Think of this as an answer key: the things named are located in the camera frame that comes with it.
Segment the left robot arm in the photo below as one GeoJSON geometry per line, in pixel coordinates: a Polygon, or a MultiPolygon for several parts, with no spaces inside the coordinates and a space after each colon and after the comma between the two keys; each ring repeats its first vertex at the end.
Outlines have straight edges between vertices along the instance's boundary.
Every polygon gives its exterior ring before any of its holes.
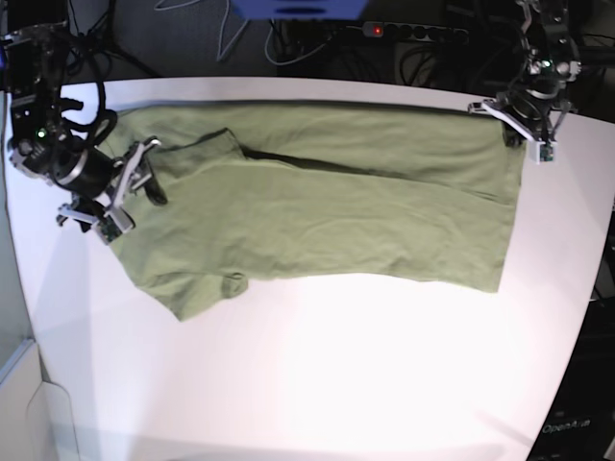
{"type": "Polygon", "coordinates": [[[468,106],[504,125],[504,143],[528,144],[537,163],[554,160],[556,133],[572,103],[564,95],[581,71],[578,46],[571,37],[566,1],[519,1],[523,58],[515,77],[494,98],[468,106]]]}

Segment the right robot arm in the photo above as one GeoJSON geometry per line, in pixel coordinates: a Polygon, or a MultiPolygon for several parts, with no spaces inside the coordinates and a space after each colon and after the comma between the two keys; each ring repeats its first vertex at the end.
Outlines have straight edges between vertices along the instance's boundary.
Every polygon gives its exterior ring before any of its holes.
{"type": "Polygon", "coordinates": [[[70,203],[58,209],[58,225],[75,221],[82,231],[96,231],[111,243],[135,227],[124,208],[128,195],[143,190],[153,205],[167,204],[147,158],[160,146],[156,137],[134,143],[121,157],[100,151],[118,115],[107,106],[98,63],[86,56],[81,41],[65,23],[23,26],[3,37],[1,51],[11,96],[10,162],[24,175],[70,193],[70,203]],[[95,78],[97,110],[87,124],[64,117],[66,111],[83,107],[82,102],[61,96],[70,52],[85,59],[95,78]]]}

